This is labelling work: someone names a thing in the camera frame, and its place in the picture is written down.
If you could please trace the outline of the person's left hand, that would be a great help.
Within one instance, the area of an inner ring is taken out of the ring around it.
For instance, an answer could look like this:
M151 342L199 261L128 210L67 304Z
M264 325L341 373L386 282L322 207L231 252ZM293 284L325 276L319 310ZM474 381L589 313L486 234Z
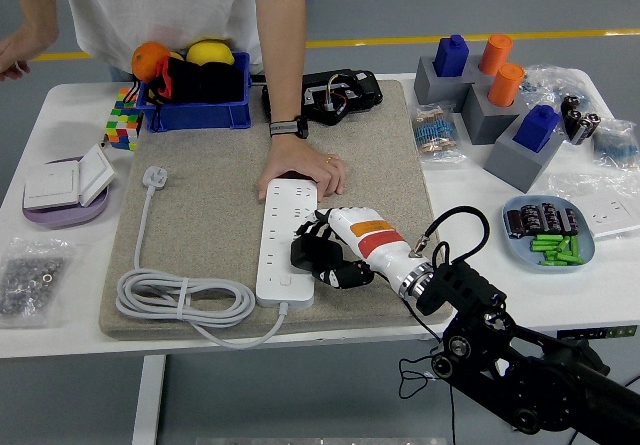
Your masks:
M296 172L313 180L319 201L345 191L346 167L338 155L321 152L294 135L277 135L271 139L266 164L257 182L258 200L266 198L271 180L287 172Z

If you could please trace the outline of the person's right hand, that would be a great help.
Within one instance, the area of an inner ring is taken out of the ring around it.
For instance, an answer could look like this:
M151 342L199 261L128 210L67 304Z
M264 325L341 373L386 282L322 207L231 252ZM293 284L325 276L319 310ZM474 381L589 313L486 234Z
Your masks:
M35 35L20 29L1 40L1 81L18 80L30 72L28 61L40 53Z

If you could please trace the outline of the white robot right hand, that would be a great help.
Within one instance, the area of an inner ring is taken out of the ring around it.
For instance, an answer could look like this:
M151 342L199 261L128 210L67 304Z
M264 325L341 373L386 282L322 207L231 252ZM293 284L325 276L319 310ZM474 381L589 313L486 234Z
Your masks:
M313 212L295 232L290 260L336 289L367 285L379 274L401 298L433 273L389 222L365 207Z

